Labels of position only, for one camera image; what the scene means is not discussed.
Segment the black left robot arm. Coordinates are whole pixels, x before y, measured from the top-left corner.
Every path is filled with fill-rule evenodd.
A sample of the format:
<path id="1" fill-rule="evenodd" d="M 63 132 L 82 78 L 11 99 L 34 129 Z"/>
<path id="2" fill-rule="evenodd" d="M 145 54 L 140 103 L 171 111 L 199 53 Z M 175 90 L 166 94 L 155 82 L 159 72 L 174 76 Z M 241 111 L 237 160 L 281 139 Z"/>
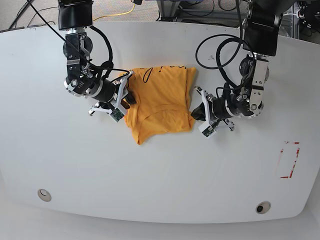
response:
<path id="1" fill-rule="evenodd" d="M 264 107 L 264 85 L 269 77 L 267 58 L 276 55 L 284 12 L 294 3 L 293 0 L 249 1 L 246 18 L 238 18 L 240 35 L 226 34 L 226 39 L 217 47 L 215 69 L 219 70 L 225 80 L 221 87 L 222 94 L 212 95 L 196 86 L 202 103 L 191 113 L 195 120 L 202 121 L 199 130 L 206 138 L 217 132 L 221 122 L 233 131 L 235 125 L 231 118 L 252 119 L 261 114 Z M 221 62 L 222 48 L 232 42 L 238 44 L 238 49 L 243 48 L 250 52 L 239 65 L 242 76 L 239 84 L 227 76 L 224 70 L 227 64 Z"/>

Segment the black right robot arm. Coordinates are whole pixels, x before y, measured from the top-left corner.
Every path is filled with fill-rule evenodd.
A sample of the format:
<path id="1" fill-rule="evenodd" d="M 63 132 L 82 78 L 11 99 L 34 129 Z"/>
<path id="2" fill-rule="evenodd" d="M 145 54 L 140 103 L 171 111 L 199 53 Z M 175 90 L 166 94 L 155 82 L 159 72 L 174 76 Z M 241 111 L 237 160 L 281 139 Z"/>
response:
<path id="1" fill-rule="evenodd" d="M 115 71 L 113 50 L 107 36 L 93 25 L 91 0 L 58 1 L 58 28 L 65 31 L 63 53 L 67 59 L 67 77 L 64 81 L 66 90 L 76 97 L 96 100 L 88 114 L 106 113 L 116 122 L 121 120 L 135 98 L 127 88 L 133 71 L 121 70 L 121 76 L 109 80 Z M 108 58 L 100 66 L 92 63 L 93 42 L 86 33 L 90 28 L 104 40 Z"/>

